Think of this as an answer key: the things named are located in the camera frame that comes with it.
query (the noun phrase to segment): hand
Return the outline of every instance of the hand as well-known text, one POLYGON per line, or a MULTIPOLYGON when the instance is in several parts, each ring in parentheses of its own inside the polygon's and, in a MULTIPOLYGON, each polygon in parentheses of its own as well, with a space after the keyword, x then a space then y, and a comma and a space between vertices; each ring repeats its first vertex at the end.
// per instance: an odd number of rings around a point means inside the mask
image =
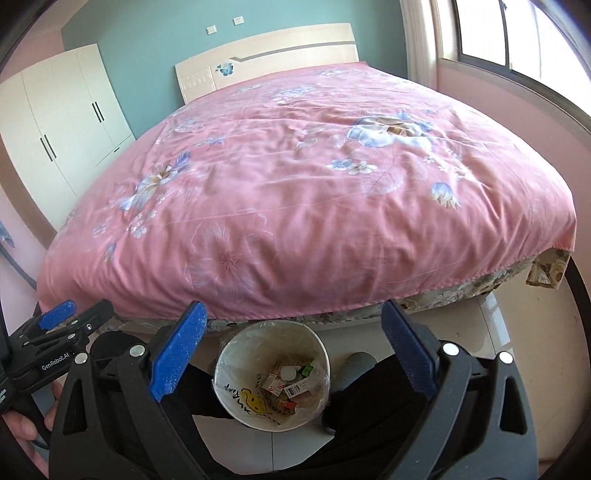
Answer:
MULTIPOLYGON (((56 419, 57 401, 61 397, 62 389, 63 387, 59 382, 53 382, 53 395, 56 398, 56 404, 45 417, 45 426, 49 431, 53 430, 53 422, 56 419)), ((28 457, 33 461, 41 473, 49 478, 49 466, 47 465, 47 462, 41 457, 41 455, 39 455, 31 443, 37 438, 37 428, 33 422, 28 418, 23 417, 20 413, 12 410, 4 414, 3 418, 28 457)))

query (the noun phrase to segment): wardrobe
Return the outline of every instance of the wardrobe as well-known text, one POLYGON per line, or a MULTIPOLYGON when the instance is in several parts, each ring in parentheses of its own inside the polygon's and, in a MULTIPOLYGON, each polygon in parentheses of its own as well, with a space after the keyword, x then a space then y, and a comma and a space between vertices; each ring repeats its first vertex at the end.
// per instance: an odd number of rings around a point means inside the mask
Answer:
POLYGON ((23 185, 56 230, 135 141, 96 44, 0 83, 0 135, 23 185))

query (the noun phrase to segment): white headboard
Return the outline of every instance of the white headboard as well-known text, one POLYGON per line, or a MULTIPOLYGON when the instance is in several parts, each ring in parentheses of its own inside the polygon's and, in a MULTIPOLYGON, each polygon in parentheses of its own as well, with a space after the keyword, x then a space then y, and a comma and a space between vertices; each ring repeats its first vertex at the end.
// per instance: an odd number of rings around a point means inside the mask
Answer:
POLYGON ((359 61, 348 23, 288 28, 243 38, 176 65, 185 103, 268 73, 359 61))

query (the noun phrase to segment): teal wall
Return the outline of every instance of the teal wall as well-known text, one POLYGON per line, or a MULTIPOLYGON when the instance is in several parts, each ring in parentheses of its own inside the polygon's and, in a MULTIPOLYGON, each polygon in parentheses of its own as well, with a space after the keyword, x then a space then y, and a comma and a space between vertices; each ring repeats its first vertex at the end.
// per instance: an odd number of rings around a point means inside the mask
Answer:
POLYGON ((183 105, 176 63, 240 38, 340 22, 352 24, 361 60, 407 76, 398 0, 90 0, 61 33, 66 50, 98 43, 138 138, 183 105), (240 15, 245 23, 234 26, 240 15))

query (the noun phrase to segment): white bottle cap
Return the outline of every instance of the white bottle cap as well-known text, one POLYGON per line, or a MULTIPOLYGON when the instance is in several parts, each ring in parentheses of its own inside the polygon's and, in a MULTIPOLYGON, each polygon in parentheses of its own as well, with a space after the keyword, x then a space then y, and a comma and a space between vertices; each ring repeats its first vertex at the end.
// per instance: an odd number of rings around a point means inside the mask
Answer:
POLYGON ((289 365, 281 368, 281 379, 286 382, 291 382, 296 378, 297 370, 295 367, 289 365))

